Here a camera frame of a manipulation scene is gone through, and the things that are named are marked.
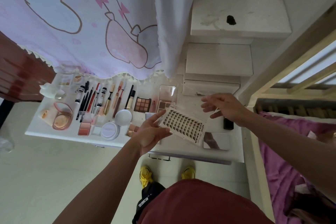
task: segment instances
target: person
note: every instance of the person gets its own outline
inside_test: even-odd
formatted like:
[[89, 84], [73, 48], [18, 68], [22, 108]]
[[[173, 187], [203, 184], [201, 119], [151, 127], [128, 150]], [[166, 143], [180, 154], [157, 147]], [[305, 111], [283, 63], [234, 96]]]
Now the person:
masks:
[[[246, 127], [284, 160], [295, 167], [331, 200], [336, 199], [336, 148], [301, 136], [246, 109], [231, 94], [202, 99], [204, 112], [219, 111], [210, 118], [225, 116]], [[111, 223], [141, 155], [150, 151], [169, 129], [156, 121], [165, 111], [146, 120], [107, 167], [66, 206], [54, 224]], [[133, 223], [273, 223], [250, 200], [223, 188], [195, 179], [188, 168], [183, 179], [165, 189], [154, 182], [148, 167], [142, 167], [142, 200]]]

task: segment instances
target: door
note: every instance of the door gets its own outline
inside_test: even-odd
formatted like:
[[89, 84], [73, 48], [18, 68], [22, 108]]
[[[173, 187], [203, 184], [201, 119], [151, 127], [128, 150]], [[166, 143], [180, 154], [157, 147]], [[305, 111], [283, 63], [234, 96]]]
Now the door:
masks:
[[40, 85], [56, 73], [0, 32], [0, 97], [12, 102], [41, 101]]

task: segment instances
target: forearm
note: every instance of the forearm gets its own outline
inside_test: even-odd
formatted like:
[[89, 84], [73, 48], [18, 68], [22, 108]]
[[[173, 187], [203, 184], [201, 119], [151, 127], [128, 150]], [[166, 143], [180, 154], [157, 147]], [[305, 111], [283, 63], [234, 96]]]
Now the forearm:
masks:
[[139, 158], [139, 146], [128, 141], [53, 224], [110, 224]]
[[335, 147], [301, 136], [255, 113], [248, 115], [245, 127], [331, 200], [336, 200]]

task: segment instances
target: person's right hand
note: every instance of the person's right hand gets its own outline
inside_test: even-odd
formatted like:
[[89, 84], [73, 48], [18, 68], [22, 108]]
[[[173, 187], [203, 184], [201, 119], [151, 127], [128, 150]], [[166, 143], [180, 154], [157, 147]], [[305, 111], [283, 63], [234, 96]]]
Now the person's right hand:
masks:
[[220, 109], [220, 111], [210, 115], [210, 118], [214, 119], [224, 116], [240, 127], [245, 126], [244, 121], [252, 114], [232, 94], [218, 93], [206, 96], [201, 100], [205, 102], [201, 105], [203, 112], [215, 111], [217, 108]]

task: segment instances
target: wooden bed frame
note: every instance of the wooden bed frame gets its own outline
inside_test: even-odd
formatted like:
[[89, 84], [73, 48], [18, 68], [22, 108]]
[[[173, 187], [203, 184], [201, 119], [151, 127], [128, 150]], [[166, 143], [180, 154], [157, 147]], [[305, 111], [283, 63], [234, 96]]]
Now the wooden bed frame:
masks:
[[[336, 62], [289, 89], [272, 88], [280, 79], [305, 63], [311, 57], [336, 40], [335, 4], [308, 28], [274, 63], [252, 82], [238, 99], [251, 110], [256, 101], [263, 99], [336, 101], [336, 86], [326, 90], [310, 90], [307, 87], [336, 72]], [[258, 138], [242, 128], [244, 157], [250, 186], [251, 200], [275, 222], [270, 192], [266, 180]]]

